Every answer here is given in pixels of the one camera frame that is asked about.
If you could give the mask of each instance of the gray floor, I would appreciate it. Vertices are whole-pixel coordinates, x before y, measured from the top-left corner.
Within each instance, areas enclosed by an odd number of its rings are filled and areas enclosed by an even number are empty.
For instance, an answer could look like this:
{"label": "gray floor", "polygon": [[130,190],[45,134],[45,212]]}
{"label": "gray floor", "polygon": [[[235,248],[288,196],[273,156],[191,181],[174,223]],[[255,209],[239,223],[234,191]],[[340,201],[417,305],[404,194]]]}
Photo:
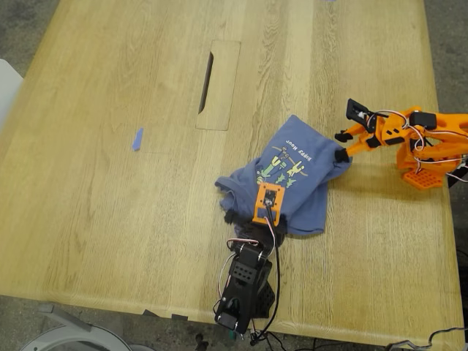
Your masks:
{"label": "gray floor", "polygon": [[[6,59],[22,76],[26,74],[57,3],[58,0],[0,1],[0,58]],[[467,13],[466,0],[426,0],[439,109],[444,112],[468,112]],[[457,245],[468,252],[468,216],[464,211],[468,185],[456,184],[450,190],[450,198]],[[36,313],[37,304],[36,301],[0,296],[0,351],[19,350],[28,340],[54,326],[49,319]],[[86,322],[110,328],[130,343],[144,344],[157,351],[194,350],[197,333],[202,333],[210,343],[209,350],[251,350],[247,341],[230,340],[226,330],[215,325],[74,306],[63,308]],[[288,350],[312,346],[310,338],[279,336]],[[318,340],[317,345],[328,342]],[[381,349],[359,344],[324,348]],[[254,350],[268,350],[268,345],[258,345]]]}

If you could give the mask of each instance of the t-shirt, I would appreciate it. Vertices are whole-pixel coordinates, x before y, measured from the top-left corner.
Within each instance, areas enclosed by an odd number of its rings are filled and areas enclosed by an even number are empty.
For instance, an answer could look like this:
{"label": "t-shirt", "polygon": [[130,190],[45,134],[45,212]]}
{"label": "t-shirt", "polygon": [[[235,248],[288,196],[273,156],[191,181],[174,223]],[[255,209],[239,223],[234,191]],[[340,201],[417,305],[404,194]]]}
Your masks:
{"label": "t-shirt", "polygon": [[341,149],[292,115],[260,157],[231,176],[218,178],[215,185],[225,193],[221,207],[253,218],[259,184],[280,184],[286,189],[281,214],[286,216],[287,231],[299,235],[321,233],[325,227],[327,182],[350,166],[335,161],[335,151]]}

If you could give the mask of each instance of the white wire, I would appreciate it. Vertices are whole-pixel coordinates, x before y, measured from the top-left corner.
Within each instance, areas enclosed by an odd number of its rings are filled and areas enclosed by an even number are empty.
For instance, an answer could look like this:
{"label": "white wire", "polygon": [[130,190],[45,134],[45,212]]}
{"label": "white wire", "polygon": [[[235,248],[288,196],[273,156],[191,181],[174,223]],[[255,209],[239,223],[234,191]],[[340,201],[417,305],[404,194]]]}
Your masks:
{"label": "white wire", "polygon": [[222,268],[221,268],[221,271],[219,272],[219,278],[218,278],[218,294],[219,294],[219,298],[221,298],[221,287],[220,287],[220,284],[221,284],[221,278],[222,278],[222,273],[224,272],[224,269],[226,268],[226,264],[229,262],[229,260],[231,258],[233,258],[234,256],[236,256],[237,254],[234,252],[232,253],[224,262],[224,265],[222,265]]}
{"label": "white wire", "polygon": [[468,138],[468,135],[464,135],[464,134],[457,133],[457,132],[451,132],[451,131],[448,131],[448,130],[426,130],[426,133],[429,133],[429,134],[453,134],[453,135],[458,135],[459,137]]}
{"label": "white wire", "polygon": [[464,179],[461,179],[460,177],[457,177],[456,175],[452,174],[452,173],[447,173],[447,176],[450,176],[450,177],[454,177],[455,179],[458,179],[459,181],[462,181],[464,183],[468,183],[468,181],[465,181]]}
{"label": "white wire", "polygon": [[462,159],[440,159],[439,161],[421,161],[419,158],[415,159],[421,163],[443,163],[443,162],[452,162],[452,161],[461,161]]}
{"label": "white wire", "polygon": [[401,126],[402,129],[406,129],[406,128],[411,128],[413,130],[413,132],[415,132],[418,137],[419,137],[419,140],[416,142],[415,144],[415,149],[416,151],[422,151],[424,149],[424,147],[426,146],[425,145],[425,142],[424,142],[424,137],[423,135],[419,132],[418,129],[414,128],[413,126],[410,126],[410,120],[403,114],[403,113],[400,113],[398,111],[394,111],[394,110],[378,110],[376,112],[374,112],[370,117],[369,119],[367,120],[367,126],[370,125],[371,123],[371,120],[374,118],[374,116],[376,116],[378,113],[392,113],[392,114],[395,114],[397,116],[400,116],[404,119],[404,124],[403,126]]}
{"label": "white wire", "polygon": [[227,243],[229,243],[230,241],[239,241],[241,243],[249,243],[249,244],[252,244],[254,246],[258,245],[258,241],[257,240],[253,240],[253,239],[240,239],[240,238],[231,238],[231,239],[227,239]]}
{"label": "white wire", "polygon": [[271,224],[270,224],[270,221],[268,220],[268,217],[263,217],[263,218],[265,218],[265,220],[266,220],[266,222],[267,222],[267,224],[268,224],[268,227],[270,228],[271,236],[273,236],[273,247],[271,248],[271,251],[270,251],[270,253],[268,254],[268,257],[270,257],[271,253],[274,251],[275,246],[276,246],[276,238],[275,238],[275,233],[274,233],[274,231],[273,231],[273,228],[272,228],[272,226],[271,226]]}

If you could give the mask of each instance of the wood grain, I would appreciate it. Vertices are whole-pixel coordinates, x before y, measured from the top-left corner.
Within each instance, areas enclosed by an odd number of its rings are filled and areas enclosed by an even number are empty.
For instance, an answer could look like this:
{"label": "wood grain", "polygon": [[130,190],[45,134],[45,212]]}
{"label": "wood grain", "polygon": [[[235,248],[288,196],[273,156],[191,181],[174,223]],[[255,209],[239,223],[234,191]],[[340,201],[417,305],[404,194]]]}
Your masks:
{"label": "wood grain", "polygon": [[[196,128],[213,40],[242,47],[227,131]],[[0,294],[212,322],[233,235],[214,181],[291,113],[333,137],[349,97],[437,109],[422,0],[62,0],[0,135]],[[325,232],[284,242],[273,331],[425,344],[462,324],[448,191],[401,181],[395,151],[358,155]]]}
{"label": "wood grain", "polygon": [[202,110],[197,117],[198,129],[227,130],[229,127],[240,49],[240,42],[213,41],[203,86]]}

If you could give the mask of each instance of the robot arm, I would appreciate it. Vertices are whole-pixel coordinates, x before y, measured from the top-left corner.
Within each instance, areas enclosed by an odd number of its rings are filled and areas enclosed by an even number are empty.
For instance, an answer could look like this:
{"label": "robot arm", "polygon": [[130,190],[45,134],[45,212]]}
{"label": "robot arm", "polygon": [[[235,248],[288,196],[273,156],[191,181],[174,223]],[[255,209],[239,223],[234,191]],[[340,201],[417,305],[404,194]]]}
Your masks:
{"label": "robot arm", "polygon": [[[446,173],[466,162],[468,154],[468,114],[421,112],[418,106],[397,112],[367,107],[349,99],[347,118],[357,122],[336,134],[338,141],[346,142],[358,135],[349,148],[337,151],[336,160],[346,161],[361,151],[380,146],[400,144],[396,164],[409,169],[403,179],[419,189],[442,186]],[[436,139],[432,145],[427,138]]]}

